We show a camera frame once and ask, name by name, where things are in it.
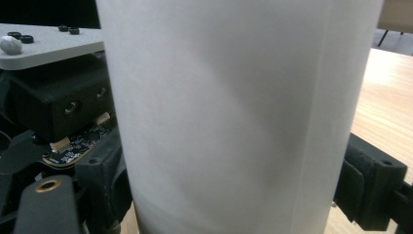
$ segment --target small hole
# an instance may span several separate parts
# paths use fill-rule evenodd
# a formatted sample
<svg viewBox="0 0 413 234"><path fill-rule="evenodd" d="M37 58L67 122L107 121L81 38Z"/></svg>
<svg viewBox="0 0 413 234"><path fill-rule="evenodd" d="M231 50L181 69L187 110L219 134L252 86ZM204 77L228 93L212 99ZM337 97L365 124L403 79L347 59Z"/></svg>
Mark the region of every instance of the small hole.
<svg viewBox="0 0 413 234"><path fill-rule="evenodd" d="M106 94L106 88L101 88L99 92L97 92L97 99L102 99L104 97L104 95Z"/></svg>
<svg viewBox="0 0 413 234"><path fill-rule="evenodd" d="M60 186L60 180L52 179L41 183L36 187L37 193L49 192Z"/></svg>
<svg viewBox="0 0 413 234"><path fill-rule="evenodd" d="M89 164L96 164L97 163L97 160L96 159L91 159L91 160L89 160Z"/></svg>
<svg viewBox="0 0 413 234"><path fill-rule="evenodd" d="M72 101L68 105L66 105L66 108L64 109L64 115L65 116L70 116L73 115L80 107L79 101Z"/></svg>
<svg viewBox="0 0 413 234"><path fill-rule="evenodd" d="M385 164L385 165L389 165L389 166L391 166L393 164L392 162L387 161L387 160L382 160L382 163Z"/></svg>

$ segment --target brass insert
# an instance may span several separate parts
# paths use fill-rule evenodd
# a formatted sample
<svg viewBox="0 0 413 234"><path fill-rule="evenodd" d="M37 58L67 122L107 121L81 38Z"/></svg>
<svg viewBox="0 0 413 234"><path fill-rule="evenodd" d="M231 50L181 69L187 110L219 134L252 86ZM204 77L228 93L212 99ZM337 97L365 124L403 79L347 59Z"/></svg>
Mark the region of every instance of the brass insert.
<svg viewBox="0 0 413 234"><path fill-rule="evenodd" d="M37 193L44 193L44 192L49 192L54 190L55 188L59 187L61 184L61 181L58 179L51 179L51 180L47 180L42 182L41 184L39 184L35 191Z"/></svg>

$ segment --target wooden table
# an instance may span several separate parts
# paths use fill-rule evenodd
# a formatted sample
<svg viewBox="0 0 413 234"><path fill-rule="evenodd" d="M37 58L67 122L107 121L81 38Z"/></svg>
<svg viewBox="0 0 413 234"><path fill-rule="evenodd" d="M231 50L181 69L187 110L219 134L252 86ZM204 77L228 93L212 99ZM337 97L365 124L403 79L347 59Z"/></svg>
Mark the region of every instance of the wooden table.
<svg viewBox="0 0 413 234"><path fill-rule="evenodd" d="M352 133L406 164L409 171L405 180L413 181L412 57L371 50ZM385 233L394 233L395 229L392 222ZM133 209L123 222L122 233L137 233ZM365 232L349 223L339 208L331 208L324 233Z"/></svg>

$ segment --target white ball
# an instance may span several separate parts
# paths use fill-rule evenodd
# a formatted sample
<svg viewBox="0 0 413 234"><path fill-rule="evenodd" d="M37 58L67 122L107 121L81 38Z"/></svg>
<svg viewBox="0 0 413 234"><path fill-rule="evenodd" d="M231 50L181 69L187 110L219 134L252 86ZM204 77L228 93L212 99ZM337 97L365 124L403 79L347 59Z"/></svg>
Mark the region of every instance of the white ball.
<svg viewBox="0 0 413 234"><path fill-rule="evenodd" d="M21 53L21 42L12 36L3 36L0 39L0 49L7 55L18 55Z"/></svg>

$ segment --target paper towel roll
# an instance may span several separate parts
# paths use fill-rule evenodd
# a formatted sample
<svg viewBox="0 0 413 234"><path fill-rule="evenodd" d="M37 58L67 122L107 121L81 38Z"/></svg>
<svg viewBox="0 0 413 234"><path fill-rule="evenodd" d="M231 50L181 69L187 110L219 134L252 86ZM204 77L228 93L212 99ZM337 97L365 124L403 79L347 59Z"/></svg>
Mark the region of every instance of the paper towel roll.
<svg viewBox="0 0 413 234"><path fill-rule="evenodd" d="M381 1L97 1L143 234L321 233Z"/></svg>

